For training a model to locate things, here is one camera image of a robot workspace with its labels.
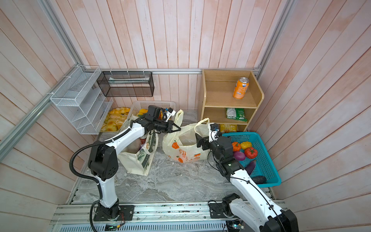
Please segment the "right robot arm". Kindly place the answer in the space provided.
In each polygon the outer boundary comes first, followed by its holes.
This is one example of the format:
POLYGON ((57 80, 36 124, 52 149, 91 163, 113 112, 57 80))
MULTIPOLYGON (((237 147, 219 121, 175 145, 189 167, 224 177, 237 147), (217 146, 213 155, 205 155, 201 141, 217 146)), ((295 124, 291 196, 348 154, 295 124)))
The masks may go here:
POLYGON ((247 170, 235 159, 239 144, 231 138, 213 131, 207 137, 196 135, 197 147, 210 150, 216 169, 248 200, 249 205, 237 194, 223 198, 224 216, 238 217, 255 232, 297 232, 298 220, 291 210, 283 210, 273 202, 253 181, 247 170))

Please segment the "yellow plastic grocery bag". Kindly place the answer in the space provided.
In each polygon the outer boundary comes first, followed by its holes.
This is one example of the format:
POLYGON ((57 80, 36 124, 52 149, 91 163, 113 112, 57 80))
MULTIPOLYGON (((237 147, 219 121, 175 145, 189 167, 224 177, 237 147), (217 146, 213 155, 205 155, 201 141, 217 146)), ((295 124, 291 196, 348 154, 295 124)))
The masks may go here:
POLYGON ((198 123, 181 126, 184 112, 179 110, 174 118, 174 123, 181 127, 178 132, 166 134, 163 137, 162 149, 166 156, 179 163, 196 162, 206 160, 209 150, 197 147, 196 136, 202 138, 209 136, 209 118, 205 118, 198 123))

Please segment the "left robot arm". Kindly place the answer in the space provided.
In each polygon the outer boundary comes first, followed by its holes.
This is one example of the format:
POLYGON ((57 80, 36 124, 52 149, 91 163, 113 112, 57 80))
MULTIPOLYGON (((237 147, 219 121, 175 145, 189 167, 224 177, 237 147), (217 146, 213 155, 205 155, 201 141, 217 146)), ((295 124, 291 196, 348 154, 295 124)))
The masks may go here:
POLYGON ((130 125, 116 136, 103 142, 95 142, 77 150, 71 157, 69 167, 71 172, 80 178, 96 182, 99 190, 97 201, 98 212, 102 212, 109 220, 120 215, 119 200, 116 195, 114 176, 118 171, 117 155, 128 145, 149 132, 173 133, 181 130, 171 117, 176 113, 172 108, 164 109, 154 105, 148 107, 147 113, 131 120, 130 125), (77 172, 73 166, 77 155, 85 149, 91 149, 88 167, 92 176, 77 172))

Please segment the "cream canvas tote bag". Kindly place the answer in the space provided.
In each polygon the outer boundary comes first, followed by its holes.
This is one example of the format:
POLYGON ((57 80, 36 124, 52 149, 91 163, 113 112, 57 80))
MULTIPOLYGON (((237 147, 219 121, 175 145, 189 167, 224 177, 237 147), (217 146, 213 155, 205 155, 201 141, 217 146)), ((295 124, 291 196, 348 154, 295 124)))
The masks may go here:
POLYGON ((158 140, 158 134, 149 132, 134 140, 118 154, 118 160, 128 174, 148 176, 158 140))

